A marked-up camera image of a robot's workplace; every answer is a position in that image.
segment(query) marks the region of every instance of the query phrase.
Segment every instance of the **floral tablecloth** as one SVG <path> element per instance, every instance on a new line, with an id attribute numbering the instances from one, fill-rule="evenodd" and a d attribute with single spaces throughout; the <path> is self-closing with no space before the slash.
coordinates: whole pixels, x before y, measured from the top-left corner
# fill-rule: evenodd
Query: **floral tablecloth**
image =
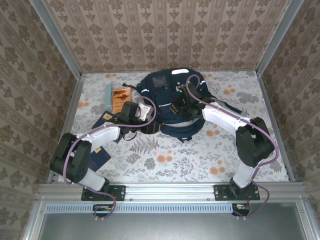
<path id="1" fill-rule="evenodd" d="M 213 95 L 242 110 L 245 117 L 264 119 L 275 139 L 254 71 L 201 73 Z M 136 85 L 147 74 L 87 74 L 72 133 L 89 131 L 104 112 L 105 85 L 111 84 L 113 88 L 119 88 L 123 83 Z M 132 100 L 142 102 L 136 91 L 132 92 Z M 109 141 L 103 147 L 112 158 L 98 173 L 112 182 L 228 182 L 240 163 L 234 137 L 210 122 L 206 122 L 202 130 L 185 143 L 162 133 L 144 135 L 139 132 L 131 141 L 122 139 L 118 144 Z M 281 156 L 275 163 L 261 168 L 256 180 L 288 181 Z"/>

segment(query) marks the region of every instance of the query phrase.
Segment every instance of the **passport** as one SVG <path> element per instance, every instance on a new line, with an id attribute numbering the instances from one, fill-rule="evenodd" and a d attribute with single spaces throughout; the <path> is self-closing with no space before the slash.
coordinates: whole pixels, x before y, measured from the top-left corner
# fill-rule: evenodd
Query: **passport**
<path id="1" fill-rule="evenodd" d="M 91 129 L 96 129 L 97 127 L 100 127 L 102 124 L 104 124 L 108 120 L 115 117 L 116 116 L 113 113 L 109 111 L 104 111 L 103 114 L 99 117 L 98 121 L 95 122 L 95 124 L 92 126 Z"/>
<path id="2" fill-rule="evenodd" d="M 100 146 L 90 154 L 89 168 L 96 172 L 110 159 L 109 153 Z"/>

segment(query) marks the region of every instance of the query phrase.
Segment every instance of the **navy backpack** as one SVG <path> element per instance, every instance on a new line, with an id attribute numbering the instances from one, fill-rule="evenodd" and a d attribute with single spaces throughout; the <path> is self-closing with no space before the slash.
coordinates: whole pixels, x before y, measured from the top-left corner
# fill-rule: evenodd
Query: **navy backpack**
<path id="1" fill-rule="evenodd" d="M 189 68 L 174 68 L 156 71 L 147 75 L 136 87 L 125 83 L 122 86 L 131 87 L 142 96 L 150 98 L 157 107 L 155 120 L 162 124 L 160 128 L 161 132 L 184 142 L 190 141 L 192 135 L 200 131 L 205 120 L 193 116 L 190 116 L 187 119 L 183 118 L 182 116 L 175 114 L 170 109 L 170 105 L 180 96 L 178 88 L 181 85 L 185 85 L 188 77 L 194 74 L 198 75 L 200 78 L 200 84 L 197 89 L 201 90 L 208 97 L 215 98 L 209 92 L 204 77 L 199 72 Z M 190 82 L 197 85 L 198 79 L 194 76 L 190 79 Z M 151 103 L 145 99 L 144 102 L 151 105 Z M 224 103 L 226 107 L 234 112 L 241 113 L 241 111 L 228 105 L 226 102 L 219 102 Z"/>

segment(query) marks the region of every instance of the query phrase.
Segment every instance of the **dark blue notebook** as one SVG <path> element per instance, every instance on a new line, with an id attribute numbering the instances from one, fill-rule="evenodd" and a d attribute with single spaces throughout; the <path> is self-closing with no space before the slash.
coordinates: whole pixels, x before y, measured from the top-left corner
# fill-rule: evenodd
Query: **dark blue notebook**
<path id="1" fill-rule="evenodd" d="M 89 168 L 96 172 L 110 159 L 111 156 L 109 155 L 109 153 L 107 153 L 107 151 L 102 146 L 98 147 L 90 155 Z"/>

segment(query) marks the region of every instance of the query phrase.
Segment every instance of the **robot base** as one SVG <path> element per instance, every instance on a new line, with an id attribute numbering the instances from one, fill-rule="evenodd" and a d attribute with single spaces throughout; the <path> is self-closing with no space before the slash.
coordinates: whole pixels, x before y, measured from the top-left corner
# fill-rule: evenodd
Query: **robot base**
<path id="1" fill-rule="evenodd" d="M 108 186 L 108 191 L 105 191 L 112 196 L 115 197 L 117 202 L 122 202 L 125 200 L 126 196 L 126 186 L 125 185 L 109 185 Z M 101 194 L 96 194 L 88 189 L 83 188 L 82 190 L 82 195 L 81 195 L 81 201 L 112 201 L 112 199 L 108 196 L 101 195 Z"/>
<path id="2" fill-rule="evenodd" d="M 230 184 L 222 184 L 213 186 L 214 189 L 214 198 L 216 201 L 247 201 L 248 196 L 250 201 L 260 200 L 260 194 L 258 187 L 253 184 L 249 184 L 245 188 L 240 188 L 240 191 L 233 193 L 231 188 L 233 186 Z"/>

